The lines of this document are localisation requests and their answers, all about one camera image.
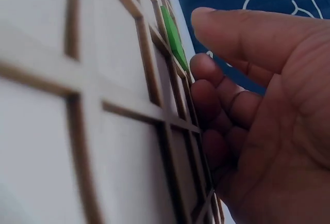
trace hand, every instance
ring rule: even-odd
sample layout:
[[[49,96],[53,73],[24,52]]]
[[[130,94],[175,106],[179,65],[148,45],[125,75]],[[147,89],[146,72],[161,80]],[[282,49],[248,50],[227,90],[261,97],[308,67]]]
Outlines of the hand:
[[[233,83],[195,55],[203,148],[237,223],[330,223],[330,21],[259,11],[192,14],[196,37],[267,88]]]

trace wooden grid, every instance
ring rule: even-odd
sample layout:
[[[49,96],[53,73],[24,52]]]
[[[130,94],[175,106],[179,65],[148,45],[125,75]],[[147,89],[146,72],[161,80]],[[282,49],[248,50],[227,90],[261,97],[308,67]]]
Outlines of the wooden grid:
[[[131,91],[100,75],[95,62],[96,47],[93,0],[68,0],[65,31],[65,55],[59,55],[36,42],[16,28],[0,23],[0,75],[67,99],[72,150],[81,199],[89,223],[106,223],[99,199],[97,141],[103,111],[152,123],[160,136],[160,147],[178,223],[202,223],[208,209],[214,207],[214,192],[207,163],[201,147],[201,131],[190,95],[190,74],[174,58],[167,37],[159,1],[174,18],[169,0],[151,0],[157,25],[145,14],[141,0],[119,0],[136,21],[141,55],[150,101],[137,98]],[[166,60],[178,116],[169,115],[164,102],[153,44]],[[173,129],[185,138],[193,184],[198,204],[191,212],[184,202],[178,176],[179,164],[174,159]],[[200,158],[192,143],[196,140]],[[197,169],[202,161],[204,175]],[[202,187],[201,178],[207,187]]]

